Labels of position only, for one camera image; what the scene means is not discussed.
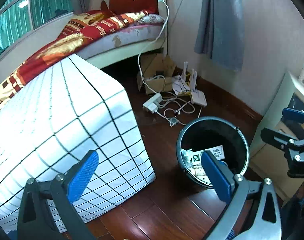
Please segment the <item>cardboard box on floor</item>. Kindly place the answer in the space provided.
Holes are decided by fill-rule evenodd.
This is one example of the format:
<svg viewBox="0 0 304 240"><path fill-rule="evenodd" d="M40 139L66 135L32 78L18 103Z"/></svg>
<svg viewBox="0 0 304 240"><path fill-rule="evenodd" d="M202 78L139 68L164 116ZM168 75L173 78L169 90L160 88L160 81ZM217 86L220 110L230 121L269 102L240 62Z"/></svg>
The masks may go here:
<svg viewBox="0 0 304 240"><path fill-rule="evenodd" d="M141 72L138 72L137 86L139 91L142 88L145 89L146 94L172 91L172 75L176 64L168 55L142 55L140 56L140 67L145 83L142 81Z"/></svg>

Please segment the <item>window with green curtain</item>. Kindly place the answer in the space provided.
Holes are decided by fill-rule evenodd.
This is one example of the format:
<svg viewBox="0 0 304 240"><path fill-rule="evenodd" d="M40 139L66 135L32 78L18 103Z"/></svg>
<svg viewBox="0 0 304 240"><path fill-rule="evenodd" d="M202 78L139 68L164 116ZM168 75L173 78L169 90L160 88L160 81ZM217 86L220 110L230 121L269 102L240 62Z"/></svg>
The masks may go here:
<svg viewBox="0 0 304 240"><path fill-rule="evenodd" d="M72 11L70 0L6 0L0 9L0 55L29 32Z"/></svg>

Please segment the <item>white grid tablecloth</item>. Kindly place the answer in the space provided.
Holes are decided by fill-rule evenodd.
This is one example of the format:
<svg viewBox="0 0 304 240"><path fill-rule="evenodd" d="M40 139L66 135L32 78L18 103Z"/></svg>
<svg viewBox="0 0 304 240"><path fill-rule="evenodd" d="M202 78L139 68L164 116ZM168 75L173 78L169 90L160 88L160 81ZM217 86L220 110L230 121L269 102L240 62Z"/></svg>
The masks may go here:
<svg viewBox="0 0 304 240"><path fill-rule="evenodd" d="M16 229L29 178L65 174L88 151L99 163L74 207L89 222L155 179L128 94L71 55L38 75L0 111L0 226Z"/></svg>

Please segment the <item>green white milk carton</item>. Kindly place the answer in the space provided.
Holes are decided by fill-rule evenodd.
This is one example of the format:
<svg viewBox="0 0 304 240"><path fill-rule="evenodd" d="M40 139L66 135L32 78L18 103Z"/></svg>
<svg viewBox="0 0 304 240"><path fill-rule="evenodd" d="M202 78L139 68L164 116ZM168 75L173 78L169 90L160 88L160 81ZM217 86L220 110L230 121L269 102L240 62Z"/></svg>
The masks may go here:
<svg viewBox="0 0 304 240"><path fill-rule="evenodd" d="M215 146L212 148L207 148L205 150L199 150L191 153L191 161L192 165L200 165L201 164L201 158L203 153L206 153L207 155L211 155L215 157L218 161L225 159L224 149L223 145Z"/></svg>

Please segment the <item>red yellow patterned blanket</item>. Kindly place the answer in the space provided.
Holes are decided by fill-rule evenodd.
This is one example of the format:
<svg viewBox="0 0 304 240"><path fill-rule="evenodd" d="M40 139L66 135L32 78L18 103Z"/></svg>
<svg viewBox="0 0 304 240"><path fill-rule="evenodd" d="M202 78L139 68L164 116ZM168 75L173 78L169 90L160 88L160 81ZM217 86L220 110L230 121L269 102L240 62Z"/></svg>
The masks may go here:
<svg viewBox="0 0 304 240"><path fill-rule="evenodd" d="M53 64L151 13L151 10L141 10L116 15L109 10L91 10L74 16L56 40L43 46L23 61L0 84L0 110L27 83Z"/></svg>

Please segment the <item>bed with red headboard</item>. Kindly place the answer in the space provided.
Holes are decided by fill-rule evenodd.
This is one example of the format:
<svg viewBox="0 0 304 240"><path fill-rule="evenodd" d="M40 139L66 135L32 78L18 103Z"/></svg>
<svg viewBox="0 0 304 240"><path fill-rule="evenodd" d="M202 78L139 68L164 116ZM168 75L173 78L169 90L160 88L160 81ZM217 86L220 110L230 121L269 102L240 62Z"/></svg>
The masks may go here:
<svg viewBox="0 0 304 240"><path fill-rule="evenodd" d="M159 15L161 1L109 0L111 7L102 1L100 10L74 15L55 40L33 53L18 68L27 73L44 69L122 30L147 25L153 16L158 19L155 25L161 25L164 23ZM44 25L46 17L54 19L71 11L71 0L9 0L0 13L0 55L33 28Z"/></svg>

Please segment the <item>grey curtain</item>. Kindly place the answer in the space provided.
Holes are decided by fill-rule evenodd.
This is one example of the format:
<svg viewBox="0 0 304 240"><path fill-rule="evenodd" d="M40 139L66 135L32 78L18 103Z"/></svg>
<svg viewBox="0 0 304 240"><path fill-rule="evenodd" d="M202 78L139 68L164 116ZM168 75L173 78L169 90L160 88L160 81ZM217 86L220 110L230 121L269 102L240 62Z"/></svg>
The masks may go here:
<svg viewBox="0 0 304 240"><path fill-rule="evenodd" d="M194 52L238 72L242 69L244 49L242 0L202 0Z"/></svg>

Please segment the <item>white power strip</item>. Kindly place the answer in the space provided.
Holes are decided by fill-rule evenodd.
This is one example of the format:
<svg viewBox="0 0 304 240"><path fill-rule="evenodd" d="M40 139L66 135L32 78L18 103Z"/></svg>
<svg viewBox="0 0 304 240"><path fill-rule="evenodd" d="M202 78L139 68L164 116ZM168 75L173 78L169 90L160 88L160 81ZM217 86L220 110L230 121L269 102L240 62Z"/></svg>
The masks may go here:
<svg viewBox="0 0 304 240"><path fill-rule="evenodd" d="M159 109L160 102L162 101L162 95L160 93L157 93L143 104L143 109L154 114Z"/></svg>

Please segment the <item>black trash bin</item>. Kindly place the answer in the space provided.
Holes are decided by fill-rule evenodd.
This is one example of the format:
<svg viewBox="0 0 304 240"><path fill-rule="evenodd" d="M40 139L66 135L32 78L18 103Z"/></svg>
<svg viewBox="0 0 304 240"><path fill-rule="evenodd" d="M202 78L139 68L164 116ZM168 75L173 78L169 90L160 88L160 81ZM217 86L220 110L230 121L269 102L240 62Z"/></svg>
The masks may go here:
<svg viewBox="0 0 304 240"><path fill-rule="evenodd" d="M243 133L225 119L197 118L180 131L176 141L176 157L181 170L197 185L211 188L201 165L204 151L210 151L233 174L244 175L249 166L249 146Z"/></svg>

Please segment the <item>clear plastic bag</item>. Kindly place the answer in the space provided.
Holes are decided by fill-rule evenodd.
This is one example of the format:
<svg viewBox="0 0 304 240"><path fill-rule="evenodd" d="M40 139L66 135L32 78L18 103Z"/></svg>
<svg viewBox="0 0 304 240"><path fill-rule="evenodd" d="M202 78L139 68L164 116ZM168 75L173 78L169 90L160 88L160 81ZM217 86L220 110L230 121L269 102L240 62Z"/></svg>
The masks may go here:
<svg viewBox="0 0 304 240"><path fill-rule="evenodd" d="M206 181L207 176L201 165L202 150L193 152L192 149L190 150L181 149L181 154L182 154L183 162L187 167L187 170L197 179Z"/></svg>

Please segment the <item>white wifi router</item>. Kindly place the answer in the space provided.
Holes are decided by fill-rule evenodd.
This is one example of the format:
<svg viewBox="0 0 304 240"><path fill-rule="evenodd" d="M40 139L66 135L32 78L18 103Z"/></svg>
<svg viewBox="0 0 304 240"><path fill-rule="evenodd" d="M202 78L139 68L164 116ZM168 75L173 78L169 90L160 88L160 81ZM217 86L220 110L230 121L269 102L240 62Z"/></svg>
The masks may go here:
<svg viewBox="0 0 304 240"><path fill-rule="evenodd" d="M188 85L190 87L191 102L200 105L201 107L206 107L207 102L204 93L196 89L196 78L197 72L192 69Z"/></svg>

